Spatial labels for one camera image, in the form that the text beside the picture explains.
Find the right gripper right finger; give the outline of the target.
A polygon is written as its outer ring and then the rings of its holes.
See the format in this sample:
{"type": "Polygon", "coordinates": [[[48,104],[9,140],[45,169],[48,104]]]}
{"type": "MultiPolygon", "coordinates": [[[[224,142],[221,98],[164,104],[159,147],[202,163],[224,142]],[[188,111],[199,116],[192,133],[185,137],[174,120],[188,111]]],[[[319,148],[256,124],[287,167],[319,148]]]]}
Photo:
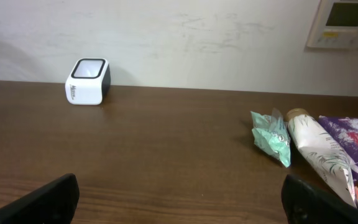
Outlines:
{"type": "Polygon", "coordinates": [[[289,224],[358,224],[358,209],[294,175],[284,180],[281,199],[289,224]]]}

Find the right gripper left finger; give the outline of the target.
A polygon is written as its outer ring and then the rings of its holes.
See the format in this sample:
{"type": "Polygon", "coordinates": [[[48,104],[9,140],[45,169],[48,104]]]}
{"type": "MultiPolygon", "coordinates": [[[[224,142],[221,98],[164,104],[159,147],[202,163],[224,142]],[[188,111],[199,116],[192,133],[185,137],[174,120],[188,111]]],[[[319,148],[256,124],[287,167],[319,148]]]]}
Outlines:
{"type": "Polygon", "coordinates": [[[79,197],[75,174],[65,174],[0,208],[0,224],[70,224],[79,197]]]}

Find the teal wet wipes pack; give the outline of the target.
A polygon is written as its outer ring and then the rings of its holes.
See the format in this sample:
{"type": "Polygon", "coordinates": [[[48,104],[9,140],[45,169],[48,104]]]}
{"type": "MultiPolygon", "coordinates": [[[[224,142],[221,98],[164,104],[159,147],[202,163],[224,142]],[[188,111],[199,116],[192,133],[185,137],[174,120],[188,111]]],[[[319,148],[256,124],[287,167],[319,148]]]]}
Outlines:
{"type": "Polygon", "coordinates": [[[284,167],[291,165],[290,135],[287,124],[278,109],[262,115],[251,111],[254,144],[267,155],[278,160],[284,167]]]}

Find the white floral cream tube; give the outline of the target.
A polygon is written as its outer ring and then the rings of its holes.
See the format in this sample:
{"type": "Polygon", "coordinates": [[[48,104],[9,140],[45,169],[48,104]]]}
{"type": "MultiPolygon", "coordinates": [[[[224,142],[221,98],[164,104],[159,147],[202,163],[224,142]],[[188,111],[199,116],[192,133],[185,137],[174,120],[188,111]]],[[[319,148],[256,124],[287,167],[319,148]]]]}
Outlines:
{"type": "Polygon", "coordinates": [[[343,201],[356,207],[352,171],[344,149],[306,110],[292,109],[286,120],[301,155],[343,201]]]}

